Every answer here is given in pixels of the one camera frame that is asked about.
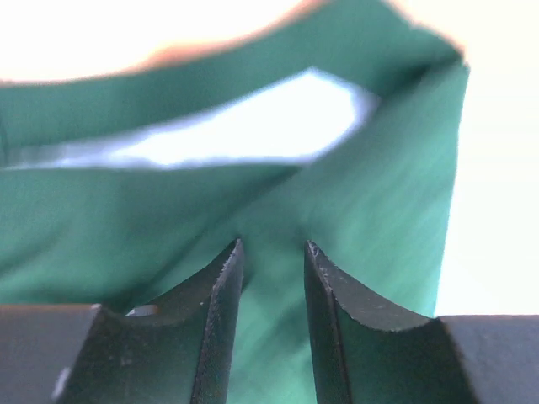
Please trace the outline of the green and white raglan t-shirt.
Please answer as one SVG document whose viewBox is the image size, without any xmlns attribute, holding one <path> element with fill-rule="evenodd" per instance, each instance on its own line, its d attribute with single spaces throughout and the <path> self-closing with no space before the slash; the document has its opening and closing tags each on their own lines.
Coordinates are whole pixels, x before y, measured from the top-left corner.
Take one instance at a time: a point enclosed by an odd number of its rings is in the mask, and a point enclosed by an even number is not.
<svg viewBox="0 0 539 404">
<path fill-rule="evenodd" d="M 467 79 L 388 5 L 330 1 L 192 61 L 3 88 L 1 309 L 128 313 L 240 241 L 223 403 L 320 403 L 305 246 L 433 313 Z"/>
</svg>

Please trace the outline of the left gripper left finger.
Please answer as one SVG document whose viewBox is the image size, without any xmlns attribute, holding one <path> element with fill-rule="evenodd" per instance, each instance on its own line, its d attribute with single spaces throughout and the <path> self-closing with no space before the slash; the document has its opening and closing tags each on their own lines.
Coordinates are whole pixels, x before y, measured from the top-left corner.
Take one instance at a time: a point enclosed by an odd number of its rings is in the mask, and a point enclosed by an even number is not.
<svg viewBox="0 0 539 404">
<path fill-rule="evenodd" d="M 3 306 L 2 402 L 225 402 L 243 261 L 235 241 L 128 313 L 102 305 Z"/>
</svg>

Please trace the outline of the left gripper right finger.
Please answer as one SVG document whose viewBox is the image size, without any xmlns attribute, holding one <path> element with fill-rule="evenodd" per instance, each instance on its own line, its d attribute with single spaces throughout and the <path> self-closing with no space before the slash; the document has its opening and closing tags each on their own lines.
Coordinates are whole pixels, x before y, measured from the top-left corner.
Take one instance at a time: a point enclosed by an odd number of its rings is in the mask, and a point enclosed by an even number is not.
<svg viewBox="0 0 539 404">
<path fill-rule="evenodd" d="M 320 403 L 538 403 L 538 318 L 429 318 L 378 295 L 305 246 Z"/>
</svg>

